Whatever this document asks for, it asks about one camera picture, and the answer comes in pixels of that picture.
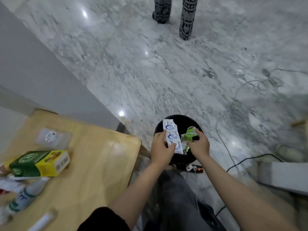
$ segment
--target black sleeve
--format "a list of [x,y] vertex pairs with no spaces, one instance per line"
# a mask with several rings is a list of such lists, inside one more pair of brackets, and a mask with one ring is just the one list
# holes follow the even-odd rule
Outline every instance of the black sleeve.
[[119,231],[130,231],[125,220],[107,207],[95,209],[95,211],[92,212],[92,214],[79,226],[77,231],[88,231],[93,227],[95,227],[95,230],[113,229]]

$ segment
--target person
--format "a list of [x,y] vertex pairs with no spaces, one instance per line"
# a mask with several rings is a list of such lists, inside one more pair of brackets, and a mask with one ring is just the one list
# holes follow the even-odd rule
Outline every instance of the person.
[[[152,13],[152,18],[160,24],[165,24],[170,18],[171,0],[154,0],[154,3],[155,10]],[[192,33],[197,3],[198,0],[183,0],[179,30],[179,35],[183,40],[188,40]]]
[[[241,230],[296,230],[273,207],[253,194],[246,186],[229,175],[211,156],[207,137],[196,130],[199,140],[188,142],[222,201]],[[157,182],[161,223],[148,222],[145,230],[225,230],[210,206],[196,202],[196,196],[184,178],[170,165],[175,144],[165,146],[165,131],[156,133],[151,148],[151,163],[136,181],[107,207],[97,208],[80,226],[110,227],[133,230],[142,209]]]

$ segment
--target torn green wrapper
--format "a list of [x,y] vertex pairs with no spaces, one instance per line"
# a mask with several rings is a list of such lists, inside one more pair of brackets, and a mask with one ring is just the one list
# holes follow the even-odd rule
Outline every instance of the torn green wrapper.
[[187,151],[189,150],[189,146],[187,145],[186,141],[193,141],[193,137],[198,136],[198,134],[195,132],[195,127],[191,126],[187,128],[187,131],[185,134],[181,135],[181,144],[183,148],[184,154],[187,154]]

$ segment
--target black trash can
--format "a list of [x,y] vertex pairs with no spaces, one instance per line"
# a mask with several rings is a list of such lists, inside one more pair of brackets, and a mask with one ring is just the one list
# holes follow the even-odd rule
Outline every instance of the black trash can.
[[[185,115],[171,115],[169,117],[166,117],[164,119],[173,119],[174,123],[177,125],[177,130],[179,132],[179,135],[181,136],[182,134],[185,134],[187,131],[187,128],[190,126],[194,126],[196,128],[199,129],[199,131],[202,131],[201,127],[199,126],[199,124],[194,121],[193,119],[191,119],[190,117],[187,117]],[[159,124],[156,126],[155,128],[155,133],[158,132],[163,132],[164,128],[163,128],[163,120],[161,120],[159,122]],[[199,137],[195,136],[192,138],[193,140],[198,140]],[[181,155],[181,154],[174,154],[172,159],[171,159],[171,163],[173,164],[190,164],[193,163],[196,160],[196,158],[194,157],[194,155],[191,153],[190,149],[187,152],[187,155]]]

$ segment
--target hand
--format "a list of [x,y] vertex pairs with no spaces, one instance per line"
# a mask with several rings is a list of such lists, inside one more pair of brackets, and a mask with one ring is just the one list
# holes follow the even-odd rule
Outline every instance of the hand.
[[165,146],[166,130],[154,135],[151,147],[151,163],[157,164],[164,169],[171,161],[176,147],[172,143],[170,147]]
[[198,129],[195,129],[195,131],[199,136],[199,140],[193,142],[187,141],[187,144],[192,154],[199,160],[204,156],[210,155],[210,142],[201,131]]

